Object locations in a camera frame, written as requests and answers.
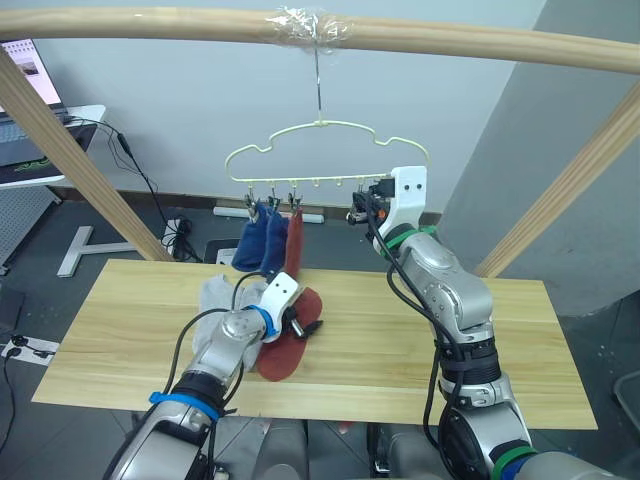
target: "blue sock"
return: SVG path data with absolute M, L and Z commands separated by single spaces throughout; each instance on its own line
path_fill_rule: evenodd
M 244 226 L 238 249 L 231 261 L 233 268 L 241 272 L 258 270 L 264 258 L 269 215 L 267 214 L 267 208 L 260 202 L 256 204 L 256 210 L 258 211 L 258 220 L 256 223 L 252 223 L 249 220 Z
M 270 213 L 264 258 L 260 264 L 260 271 L 264 274 L 276 273 L 283 267 L 289 228 L 288 218 L 284 218 L 277 211 Z

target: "gray floor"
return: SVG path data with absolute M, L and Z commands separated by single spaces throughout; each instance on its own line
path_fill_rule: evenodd
M 243 221 L 213 217 L 206 210 L 168 209 L 187 214 L 194 223 L 191 241 L 202 255 L 208 240 L 238 237 Z M 149 227 L 163 230 L 156 212 L 137 208 Z M 75 230 L 95 227 L 92 243 L 121 241 L 117 233 L 87 204 L 66 202 L 52 207 L 21 247 L 11 272 L 2 279 L 27 294 L 17 331 L 60 341 L 100 272 L 106 255 L 82 259 L 73 278 L 56 271 Z M 113 254 L 139 258 L 135 253 Z M 381 271 L 384 262 L 363 240 L 361 228 L 342 222 L 305 225 L 305 267 Z M 596 314 L 561 318 L 598 431 L 535 430 L 540 450 L 563 450 L 630 479 L 640 479 L 640 437 L 611 396 L 621 375 L 640 368 L 640 295 L 635 294 Z M 0 337 L 5 343 L 7 336 Z M 101 478 L 111 455 L 131 428 L 130 412 L 31 403 L 44 368 L 10 362 L 9 376 L 17 396 L 17 416 L 0 456 L 0 479 Z M 0 386 L 0 435 L 7 417 L 8 392 Z M 218 427 L 218 460 L 233 478 L 248 478 L 268 427 L 268 419 L 225 418 Z M 365 429 L 352 425 L 341 434 L 337 422 L 310 422 L 312 478 L 367 477 Z

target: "laptop screen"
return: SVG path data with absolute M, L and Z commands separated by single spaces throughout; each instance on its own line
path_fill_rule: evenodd
M 52 109 L 61 108 L 62 102 L 60 101 L 60 96 L 58 92 L 56 92 L 51 78 L 49 78 L 49 74 L 42 64 L 42 60 L 36 51 L 33 41 L 27 38 L 25 40 L 3 42 L 2 47 L 15 64 L 18 65 L 20 70 L 22 70 L 22 73 L 27 77 L 31 86 L 36 89 L 36 92 L 40 94 L 44 102 Z M 5 116 L 7 116 L 7 114 L 2 106 L 0 106 L 0 118 Z

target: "wooden rod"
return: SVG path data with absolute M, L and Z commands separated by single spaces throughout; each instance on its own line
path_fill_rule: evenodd
M 640 82 L 558 178 L 476 269 L 496 277 L 551 225 L 640 134 Z
M 183 7 L 0 10 L 0 39 L 124 37 L 300 44 L 267 21 L 275 11 Z M 640 46 L 575 35 L 325 14 L 346 26 L 340 48 L 548 63 L 640 74 Z
M 56 119 L 3 48 L 0 48 L 0 105 L 146 260 L 173 260 Z

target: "green ring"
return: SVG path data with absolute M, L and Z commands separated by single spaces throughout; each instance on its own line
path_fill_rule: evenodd
M 535 448 L 530 447 L 528 445 L 523 447 L 517 447 L 512 450 L 509 450 L 507 453 L 503 453 L 500 456 L 500 458 L 498 458 L 498 461 L 495 463 L 493 467 L 493 472 L 491 472 L 491 480 L 500 480 L 500 477 L 502 476 L 502 470 L 504 470 L 504 467 L 506 467 L 512 461 L 520 457 L 523 457 L 527 454 L 535 455 L 536 453 L 538 453 L 538 451 Z
M 435 233 L 435 231 L 436 231 L 436 226 L 435 225 L 428 225 L 426 227 L 420 227 L 417 230 L 416 229 L 407 230 L 406 232 L 401 233 L 397 237 L 394 237 L 391 240 L 389 240 L 387 242 L 387 247 L 389 248 L 389 250 L 392 250 L 396 245 L 401 244 L 402 242 L 404 242 L 407 238 L 409 238 L 414 233 L 425 232 L 425 233 L 428 233 L 429 235 L 432 235 L 433 233 Z M 384 253 L 384 251 L 381 252 L 381 253 L 382 253 L 383 257 L 386 257 L 386 254 Z

